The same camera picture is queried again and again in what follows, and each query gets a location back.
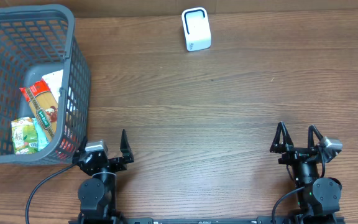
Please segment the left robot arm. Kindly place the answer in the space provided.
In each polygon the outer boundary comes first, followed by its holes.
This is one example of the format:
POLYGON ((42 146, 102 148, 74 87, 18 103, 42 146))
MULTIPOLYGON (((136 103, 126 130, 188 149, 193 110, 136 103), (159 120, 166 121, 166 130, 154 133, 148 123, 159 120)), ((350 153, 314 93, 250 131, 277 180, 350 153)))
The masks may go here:
POLYGON ((134 155, 122 130, 119 157, 108 157, 103 140, 84 139, 73 156, 73 163, 89 176, 78 189, 80 200, 79 223, 127 223, 123 213, 116 208, 117 172, 125 171, 134 155))

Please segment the white tube gold cap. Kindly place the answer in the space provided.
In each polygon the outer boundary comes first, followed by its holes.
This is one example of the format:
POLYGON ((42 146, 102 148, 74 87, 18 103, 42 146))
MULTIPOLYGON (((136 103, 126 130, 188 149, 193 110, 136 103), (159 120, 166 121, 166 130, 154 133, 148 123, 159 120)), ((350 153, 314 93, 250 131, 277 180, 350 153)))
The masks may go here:
POLYGON ((58 70, 52 73, 48 73, 42 76, 42 79, 46 82, 56 102, 59 101, 60 88, 62 87, 63 70, 58 70))

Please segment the teal wipes packet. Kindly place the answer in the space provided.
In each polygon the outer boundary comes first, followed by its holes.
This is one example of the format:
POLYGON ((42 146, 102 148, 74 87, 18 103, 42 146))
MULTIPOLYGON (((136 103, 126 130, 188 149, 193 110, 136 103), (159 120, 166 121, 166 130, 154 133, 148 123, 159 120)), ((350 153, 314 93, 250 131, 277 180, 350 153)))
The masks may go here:
POLYGON ((41 125, 39 124, 39 122, 37 121, 36 118, 34 118, 33 124, 34 124, 35 130, 37 132, 37 148, 38 148, 38 151, 41 151, 46 146, 48 146, 49 141, 43 131, 43 128, 41 127, 41 125))

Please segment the green snack packet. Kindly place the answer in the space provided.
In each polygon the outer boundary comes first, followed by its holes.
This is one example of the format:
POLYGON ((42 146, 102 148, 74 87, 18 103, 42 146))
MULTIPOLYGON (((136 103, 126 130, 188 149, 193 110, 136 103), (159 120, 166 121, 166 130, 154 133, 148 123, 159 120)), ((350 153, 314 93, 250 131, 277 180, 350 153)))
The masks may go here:
POLYGON ((38 152, 38 135, 34 120, 23 117, 11 121, 12 142, 16 155, 33 154, 38 152))

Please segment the spaghetti pack red ends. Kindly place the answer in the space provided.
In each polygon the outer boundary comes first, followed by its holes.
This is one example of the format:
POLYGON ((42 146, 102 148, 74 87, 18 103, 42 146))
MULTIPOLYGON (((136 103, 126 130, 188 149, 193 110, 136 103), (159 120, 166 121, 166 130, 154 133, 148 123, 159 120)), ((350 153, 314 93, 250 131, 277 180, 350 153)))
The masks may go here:
POLYGON ((29 87, 20 88, 20 91, 50 142, 57 130, 58 103, 49 86, 41 79, 29 87))

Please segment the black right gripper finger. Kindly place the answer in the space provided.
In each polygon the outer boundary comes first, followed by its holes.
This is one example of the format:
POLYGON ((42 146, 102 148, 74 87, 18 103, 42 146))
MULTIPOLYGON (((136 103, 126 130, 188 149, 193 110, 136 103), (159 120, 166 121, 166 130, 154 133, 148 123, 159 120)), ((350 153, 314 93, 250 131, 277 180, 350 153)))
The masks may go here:
POLYGON ((275 137, 270 147, 270 152, 274 153, 286 153, 294 148, 291 137, 283 121, 277 125, 275 137))
POLYGON ((318 131, 316 126, 312 124, 308 128, 308 148, 314 148, 314 136, 317 137, 318 142, 323 138, 323 135, 318 131))

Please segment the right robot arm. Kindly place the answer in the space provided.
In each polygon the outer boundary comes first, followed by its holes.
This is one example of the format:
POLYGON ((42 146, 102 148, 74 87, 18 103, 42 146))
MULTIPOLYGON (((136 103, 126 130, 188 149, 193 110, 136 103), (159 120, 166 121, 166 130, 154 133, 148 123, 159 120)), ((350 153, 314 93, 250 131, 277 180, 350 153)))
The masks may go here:
POLYGON ((270 152, 280 154, 278 163, 285 165, 295 189, 281 196, 273 206, 272 223, 344 223, 335 213, 340 211, 342 184, 326 176, 326 165, 342 151, 343 144, 337 138, 323 136, 315 125, 308 128, 306 147, 295 147, 284 122, 277 130, 270 152), (278 206, 288 197, 295 195, 298 210, 277 218, 278 206))

